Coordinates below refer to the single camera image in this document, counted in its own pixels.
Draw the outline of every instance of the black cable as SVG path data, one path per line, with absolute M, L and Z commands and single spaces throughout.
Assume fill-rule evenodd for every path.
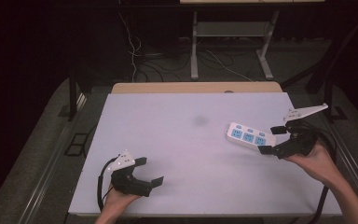
M 226 55 L 231 56 L 231 57 L 236 57 L 236 56 L 248 55 L 251 53 L 254 53 L 254 52 L 253 51 L 244 51 L 242 53 L 227 53 L 226 52 Z
M 246 76 L 247 76 L 247 77 L 248 77 L 250 74 L 252 74 L 252 73 L 255 73 L 255 74 L 257 74 L 257 75 L 260 75 L 259 72 L 252 71 L 253 68 L 255 67 L 255 62 L 256 62 L 256 61 L 257 61 L 257 59 L 254 59 L 254 62 L 252 63 L 251 68 L 249 68 L 249 70 L 246 72 Z
M 327 138 L 327 136 L 324 134 L 324 132 L 328 133 L 327 131 L 323 129 L 319 129 L 311 125 L 310 123 L 306 122 L 305 120 L 302 120 L 303 123 L 305 123 L 306 127 L 311 128 L 313 131 L 315 131 L 319 138 L 322 139 L 323 143 L 326 144 L 326 149 L 330 155 L 331 160 L 333 163 L 336 163 L 337 160 L 337 141 L 333 137 L 333 135 L 330 135 L 332 139 L 334 140 L 334 146 L 331 144 L 330 140 Z M 322 190 L 321 198 L 319 199 L 318 207 L 316 209 L 315 215 L 313 216 L 313 219 L 310 221 L 310 224 L 315 224 L 319 218 L 321 217 L 322 211 L 324 209 L 324 201 L 327 196 L 327 192 L 329 191 L 329 188 L 327 186 L 324 186 L 324 189 Z
M 171 75 L 175 76 L 177 79 L 179 79 L 180 82 L 182 81 L 182 79 L 173 72 L 163 72 L 162 74 L 171 74 Z
M 106 163 L 106 165 L 103 167 L 103 169 L 101 170 L 101 174 L 100 176 L 98 176 L 98 186 L 97 186 L 97 201 L 98 201 L 98 206 L 100 207 L 100 210 L 103 211 L 103 173 L 106 170 L 106 167 L 113 161 L 115 161 L 117 159 L 113 158 L 110 161 L 108 161 Z
M 188 54 L 190 49 L 186 48 L 186 49 L 181 49 L 182 52 L 179 52 L 178 54 Z M 172 59 L 172 58 L 176 58 L 173 57 L 172 55 L 168 55 L 164 52 L 161 53 L 145 53 L 142 55 L 144 57 L 145 60 L 159 60 L 159 59 Z
M 295 217 L 293 221 L 291 221 L 289 224 L 295 224 L 299 220 L 299 217 Z
M 113 189 L 113 187 L 110 188 L 110 189 L 105 193 L 105 195 L 103 196 L 103 200 L 104 200 L 104 198 L 106 198 L 107 194 L 108 194 L 112 189 Z
M 63 219 L 63 224 L 66 223 L 66 220 L 68 219 L 68 216 L 69 216 L 69 212 L 66 212 L 65 214 L 65 218 Z
M 201 41 L 197 43 L 197 45 L 200 44 L 200 43 L 202 43 L 203 40 L 204 40 L 204 38 L 202 38 Z M 217 43 L 222 43 L 222 42 L 226 41 L 226 38 L 225 38 L 225 37 L 223 37 L 223 39 L 219 38 L 218 40 L 213 39 L 213 40 L 212 40 L 211 42 L 209 42 L 209 43 L 211 43 L 211 44 L 213 45 L 213 48 L 214 48 L 214 49 L 223 49 L 223 50 L 218 50 L 218 51 L 216 52 L 216 54 L 218 54 L 218 53 L 220 53 L 220 52 L 222 52 L 222 51 L 229 51 L 229 49 L 231 48 L 231 46 L 232 46 L 235 42 L 238 42 L 239 40 L 240 40 L 239 37 L 234 37 L 234 38 L 230 37 L 230 38 L 228 39 L 228 45 L 226 45 L 226 46 L 220 46 L 220 45 L 217 44 Z M 199 49 L 206 49 L 206 48 L 208 48 L 208 46 L 206 46 L 206 47 L 199 46 Z
M 151 65 L 145 64 L 145 63 L 141 63 L 141 65 L 149 67 L 149 68 L 155 70 L 159 74 L 159 76 L 161 77 L 161 82 L 164 82 L 164 77 L 162 76 L 161 72 L 157 68 L 155 68 L 155 67 L 153 67 Z
M 228 54 L 227 51 L 231 51 L 230 48 L 231 48 L 232 44 L 235 43 L 235 42 L 240 42 L 240 41 L 241 41 L 241 40 L 240 40 L 239 38 L 235 39 L 234 41 L 233 41 L 233 40 L 230 40 L 229 43 L 228 43 L 228 45 L 227 45 L 226 47 L 219 47 L 219 46 L 217 46 L 216 44 L 214 44 L 214 45 L 215 45 L 215 48 L 220 48 L 220 49 L 222 49 L 222 50 L 218 50 L 215 54 L 220 54 L 221 52 L 225 52 L 225 54 L 226 54 L 226 55 L 229 55 L 229 56 L 241 56 L 241 55 L 246 55 L 246 54 L 254 53 L 254 51 L 249 50 L 249 51 L 246 51 L 246 52 L 244 52 L 244 53 Z M 207 49 L 207 47 L 198 47 L 198 49 Z
M 144 71 L 142 71 L 141 69 L 138 68 L 138 72 L 143 74 L 146 77 L 146 82 L 150 82 L 149 76 Z
M 180 66 L 180 67 L 178 67 L 178 68 L 165 68 L 165 67 L 159 65 L 158 63 L 150 62 L 150 60 L 146 60 L 145 62 L 146 62 L 146 63 L 152 63 L 153 65 L 159 67 L 159 68 L 162 69 L 162 70 L 170 71 L 170 72 L 175 72 L 175 71 L 180 71 L 180 70 L 184 69 L 184 68 L 186 67 L 186 65 L 187 65 L 187 63 L 188 63 L 188 61 L 189 61 L 189 59 L 190 59 L 190 55 L 188 55 L 188 57 L 186 58 L 185 64 L 183 64 L 182 66 Z

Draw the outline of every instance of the cable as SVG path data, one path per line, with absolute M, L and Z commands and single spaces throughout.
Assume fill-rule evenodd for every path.
M 210 65 L 208 65 L 204 60 L 208 60 L 207 58 L 205 58 L 204 56 L 202 56 L 202 54 L 198 54 L 197 55 L 197 59 L 200 60 L 200 62 L 205 65 L 205 67 L 208 67 L 212 70 L 216 70 L 216 71 L 220 71 L 220 70 L 224 70 L 225 68 L 222 66 L 219 66 L 218 68 L 215 67 L 211 67 Z
M 170 72 L 170 71 L 169 72 L 163 72 L 162 74 L 171 74 L 171 75 L 175 76 L 177 79 L 179 79 L 180 82 L 182 81 L 182 79 L 178 75 L 173 73 L 173 72 Z
M 259 72 L 252 71 L 253 68 L 255 67 L 255 63 L 256 63 L 257 61 L 258 61 L 257 59 L 254 59 L 254 62 L 252 63 L 251 68 L 250 68 L 250 69 L 248 70 L 248 72 L 246 73 L 247 76 L 250 75 L 250 74 L 252 74 L 252 73 L 255 73 L 255 74 L 261 76 Z
M 138 72 L 143 74 L 146 77 L 146 82 L 150 82 L 149 76 L 144 71 L 142 71 L 141 69 L 138 68 Z
M 219 60 L 212 52 L 210 52 L 209 50 L 206 50 L 206 51 L 207 51 L 208 53 L 212 54 L 212 56 L 214 56 L 215 59 L 216 59 L 224 68 L 226 68 L 226 70 L 228 70 L 228 72 L 231 72 L 231 73 L 233 73 L 233 74 L 236 74 L 236 75 L 238 75 L 238 76 L 240 76 L 240 77 L 244 77 L 244 78 L 248 79 L 249 81 L 253 82 L 250 78 L 248 78 L 248 77 L 246 77 L 246 76 L 244 76 L 244 75 L 241 75 L 241 74 L 239 74 L 239 73 L 237 73 L 237 72 L 234 72 L 234 71 L 232 71 L 231 69 L 227 68 L 222 62 L 220 62 L 220 60 Z
M 113 187 L 110 188 L 110 189 L 105 193 L 105 195 L 103 196 L 103 200 L 106 198 L 107 194 L 108 194 L 112 189 L 113 189 Z
M 150 62 L 150 60 L 147 60 L 147 61 L 145 61 L 145 62 L 146 62 L 146 63 L 152 63 L 153 65 L 155 65 L 155 66 L 161 68 L 162 70 L 173 72 L 173 71 L 180 71 L 180 70 L 184 69 L 184 68 L 186 67 L 186 65 L 187 65 L 187 63 L 188 63 L 188 61 L 189 61 L 189 59 L 190 59 L 190 55 L 188 55 L 188 57 L 187 57 L 187 59 L 186 59 L 186 61 L 185 61 L 185 64 L 183 64 L 182 66 L 180 66 L 180 67 L 178 67 L 178 68 L 170 68 L 170 69 L 165 68 L 165 67 L 163 67 L 163 66 L 161 66 L 161 65 L 159 65 L 159 64 L 157 64 L 157 63 Z
M 157 60 L 157 59 L 166 59 L 166 58 L 176 58 L 176 55 L 181 55 L 181 54 L 188 54 L 190 52 L 190 48 L 188 48 L 187 46 L 184 49 L 179 49 L 175 52 L 175 56 L 173 57 L 170 53 L 167 52 L 167 50 L 164 50 L 164 52 L 160 52 L 160 53 L 145 53 L 144 57 L 145 59 L 149 59 L 149 60 Z
M 65 217 L 63 218 L 63 224 L 66 223 L 66 220 L 68 220 L 69 212 L 66 212 Z
M 230 56 L 230 57 L 235 57 L 235 56 L 242 56 L 242 55 L 249 55 L 251 53 L 254 53 L 253 51 L 244 51 L 243 53 L 233 53 L 233 54 L 230 54 L 230 53 L 226 53 L 227 56 Z
M 204 57 L 206 60 L 208 60 L 208 61 L 211 62 L 211 63 L 216 63 L 216 64 L 219 64 L 219 65 L 223 64 L 224 66 L 231 66 L 231 65 L 234 64 L 234 59 L 233 59 L 230 55 L 228 55 L 228 54 L 226 54 L 226 53 L 221 53 L 221 52 L 214 53 L 214 55 L 216 55 L 216 54 L 221 54 L 221 55 L 227 56 L 227 57 L 229 58 L 230 62 L 229 62 L 229 63 L 223 63 L 222 60 L 219 60 L 220 62 L 216 62 L 216 59 L 215 59 L 215 58 L 214 58 L 214 59 L 209 59 L 209 58 L 204 57 L 204 56 L 202 56 L 202 55 L 200 55 L 200 56 L 201 56 L 201 57 Z
M 137 40 L 138 40 L 138 42 L 139 42 L 139 47 L 138 48 L 136 48 L 136 50 L 139 50 L 139 49 L 141 49 L 141 46 L 142 46 L 142 41 L 141 41 L 141 39 L 138 37 L 138 36 L 134 36 Z
M 129 54 L 131 54 L 132 56 L 135 56 L 135 57 L 142 57 L 141 54 L 135 54 L 135 53 L 132 53 L 131 51 L 127 51 Z
M 149 68 L 155 70 L 159 74 L 159 76 L 161 77 L 161 82 L 164 82 L 164 77 L 162 76 L 161 72 L 157 68 L 155 68 L 155 67 L 153 67 L 151 65 L 145 64 L 145 63 L 141 63 L 141 65 L 149 67 Z
M 103 169 L 101 170 L 101 174 L 100 176 L 98 176 L 98 186 L 97 186 L 97 201 L 98 201 L 98 206 L 100 207 L 100 210 L 103 211 L 103 173 L 106 170 L 107 166 L 115 161 L 117 158 L 113 158 L 110 161 L 108 161 L 106 163 L 106 165 L 103 167 Z
M 222 43 L 222 42 L 225 42 L 226 41 L 226 39 L 228 39 L 228 44 L 226 45 L 226 46 L 221 46 L 221 45 L 218 45 L 218 43 Z M 215 53 L 215 54 L 218 54 L 218 53 L 220 53 L 220 52 L 222 52 L 222 51 L 230 51 L 230 48 L 232 47 L 232 45 L 234 44 L 234 43 L 236 43 L 236 42 L 240 42 L 241 41 L 241 38 L 240 37 L 230 37 L 230 38 L 227 38 L 227 37 L 223 37 L 223 39 L 219 39 L 219 40 L 212 40 L 211 42 L 210 42 L 210 45 L 212 45 L 213 46 L 213 49 L 216 51 L 216 49 L 221 49 L 221 50 L 218 50 L 217 51 L 217 53 Z M 208 46 L 208 45 L 206 45 L 205 44 L 205 47 L 198 47 L 198 49 L 206 49 L 206 48 L 210 48 L 211 46 Z
M 322 141 L 326 144 L 326 149 L 333 161 L 333 163 L 336 163 L 337 161 L 337 140 L 334 138 L 334 136 L 329 133 L 326 130 L 316 128 L 315 126 L 311 125 L 305 120 L 302 120 L 303 123 L 305 123 L 305 127 L 311 128 L 313 131 L 315 131 L 319 138 L 322 139 Z M 334 141 L 334 146 L 331 144 L 330 140 L 327 138 L 327 136 L 324 134 L 327 133 Z M 319 199 L 318 207 L 316 209 L 315 215 L 313 216 L 313 219 L 310 221 L 310 224 L 315 224 L 321 217 L 322 211 L 324 209 L 324 201 L 327 196 L 327 192 L 329 191 L 329 188 L 327 186 L 324 186 L 324 189 L 322 190 L 321 197 Z
M 126 22 L 124 22 L 124 19 L 123 19 L 123 17 L 121 16 L 121 13 L 118 13 L 118 16 L 120 16 L 121 20 L 123 21 L 124 26 L 126 27 L 127 34 L 128 34 L 128 36 L 129 36 L 129 42 L 130 42 L 130 45 L 131 45 L 131 47 L 132 47 L 132 54 L 131 54 L 131 64 L 132 64 L 132 66 L 133 66 L 132 83 L 134 83 L 134 82 L 135 82 L 135 81 L 134 81 L 134 78 L 135 78 L 135 73 L 136 73 L 136 65 L 135 65 L 135 63 L 134 63 L 134 61 L 133 61 L 133 57 L 134 57 L 134 55 L 135 55 L 135 47 L 133 46 L 133 44 L 132 44 L 132 42 L 131 42 L 130 29 L 128 28 Z

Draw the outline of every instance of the blue outlet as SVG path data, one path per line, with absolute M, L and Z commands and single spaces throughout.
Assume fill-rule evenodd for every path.
M 262 137 L 256 137 L 255 144 L 258 146 L 264 146 L 266 144 L 266 139 Z
M 246 133 L 243 135 L 243 140 L 246 142 L 253 143 L 253 140 L 255 139 L 255 136 L 249 133 Z
M 236 137 L 236 138 L 241 138 L 241 135 L 242 135 L 242 131 L 236 130 L 236 129 L 232 130 L 231 136 Z

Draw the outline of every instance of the power strip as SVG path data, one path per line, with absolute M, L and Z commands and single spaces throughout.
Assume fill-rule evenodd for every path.
M 258 146 L 274 147 L 277 138 L 272 133 L 265 133 L 257 129 L 247 127 L 235 122 L 230 123 L 226 139 L 243 147 L 249 147 L 258 151 Z

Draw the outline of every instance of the white bracket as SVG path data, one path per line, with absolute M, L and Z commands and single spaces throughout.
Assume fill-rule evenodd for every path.
M 118 155 L 117 159 L 107 167 L 108 172 L 120 170 L 135 164 L 135 159 L 128 150 Z
M 289 109 L 289 112 L 284 116 L 283 121 L 289 121 L 294 119 L 303 119 L 306 116 L 317 113 L 328 107 L 327 104 L 316 105 L 311 107 L 304 107 L 299 109 Z

